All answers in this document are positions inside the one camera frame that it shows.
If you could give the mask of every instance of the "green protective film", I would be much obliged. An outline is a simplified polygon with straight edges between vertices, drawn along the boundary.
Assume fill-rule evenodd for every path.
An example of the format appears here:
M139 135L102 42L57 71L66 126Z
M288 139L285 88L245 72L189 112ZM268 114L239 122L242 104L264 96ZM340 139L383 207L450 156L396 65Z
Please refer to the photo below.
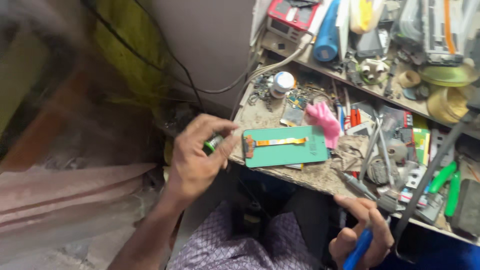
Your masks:
M253 158L245 159L245 165L249 168L325 161L328 159L324 132L321 126L250 129L243 132L244 137L247 135L252 135L252 139L255 141L308 137L308 141L302 144L255 147Z

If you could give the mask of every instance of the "wall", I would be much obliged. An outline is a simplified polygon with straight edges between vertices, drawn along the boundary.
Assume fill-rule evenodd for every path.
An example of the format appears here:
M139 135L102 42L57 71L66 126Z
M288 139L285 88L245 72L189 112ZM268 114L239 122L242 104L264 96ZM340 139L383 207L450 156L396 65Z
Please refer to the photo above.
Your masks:
M230 85L247 65L255 0L152 0L152 7L168 44L190 71L198 88ZM223 94L200 93L212 113L228 116L239 85ZM182 95L193 91L176 84Z

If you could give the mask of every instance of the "pink glove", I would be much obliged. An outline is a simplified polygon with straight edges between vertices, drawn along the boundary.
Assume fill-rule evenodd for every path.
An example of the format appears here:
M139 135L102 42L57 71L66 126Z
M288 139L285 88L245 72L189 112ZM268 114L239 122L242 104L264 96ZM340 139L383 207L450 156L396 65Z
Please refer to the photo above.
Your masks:
M316 121L312 124L321 125L324 128L325 145L328 148L335 149L340 137L340 123L333 116L325 101L313 106L307 104L307 113L316 118Z

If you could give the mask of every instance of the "green handle tool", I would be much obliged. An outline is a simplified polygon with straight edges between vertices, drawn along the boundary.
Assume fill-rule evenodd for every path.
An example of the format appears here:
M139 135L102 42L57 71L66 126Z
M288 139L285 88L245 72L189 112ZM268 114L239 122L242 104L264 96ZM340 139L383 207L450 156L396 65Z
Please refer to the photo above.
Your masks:
M428 190L429 193L437 194L438 190L445 184L448 177L456 171L456 162L452 161L448 166L443 168L440 173L433 179Z
M460 194L460 171L453 174L450 180L450 189L448 190L447 205L445 207L445 216L452 217L458 204L458 195Z

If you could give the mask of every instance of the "purple patterned clothing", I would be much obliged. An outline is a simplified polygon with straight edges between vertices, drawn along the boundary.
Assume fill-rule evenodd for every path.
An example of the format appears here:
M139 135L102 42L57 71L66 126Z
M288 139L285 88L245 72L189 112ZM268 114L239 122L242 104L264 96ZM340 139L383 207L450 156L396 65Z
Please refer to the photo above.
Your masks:
M231 208L222 202L193 233L169 270L310 270L310 255L293 213L274 217L264 245L232 239Z

